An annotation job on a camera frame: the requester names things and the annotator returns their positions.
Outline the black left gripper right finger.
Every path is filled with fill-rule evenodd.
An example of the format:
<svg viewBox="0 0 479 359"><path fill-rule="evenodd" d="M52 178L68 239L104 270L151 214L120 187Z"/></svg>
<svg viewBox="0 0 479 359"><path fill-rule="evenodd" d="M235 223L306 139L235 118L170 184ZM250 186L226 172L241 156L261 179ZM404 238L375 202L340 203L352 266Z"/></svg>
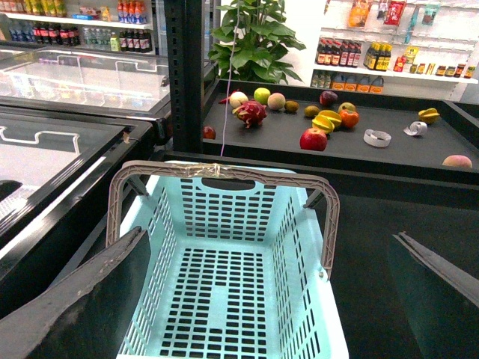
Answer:
<svg viewBox="0 0 479 359"><path fill-rule="evenodd" d="M424 358L478 357L478 279L406 233L392 236L388 265Z"/></svg>

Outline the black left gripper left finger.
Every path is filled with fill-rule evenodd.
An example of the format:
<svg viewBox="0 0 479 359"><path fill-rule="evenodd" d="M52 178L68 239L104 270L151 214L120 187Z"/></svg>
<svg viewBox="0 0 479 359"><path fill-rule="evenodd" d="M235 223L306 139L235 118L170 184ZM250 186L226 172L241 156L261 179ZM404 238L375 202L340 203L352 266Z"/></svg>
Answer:
<svg viewBox="0 0 479 359"><path fill-rule="evenodd" d="M1 320L2 358L115 358L150 260L135 227Z"/></svg>

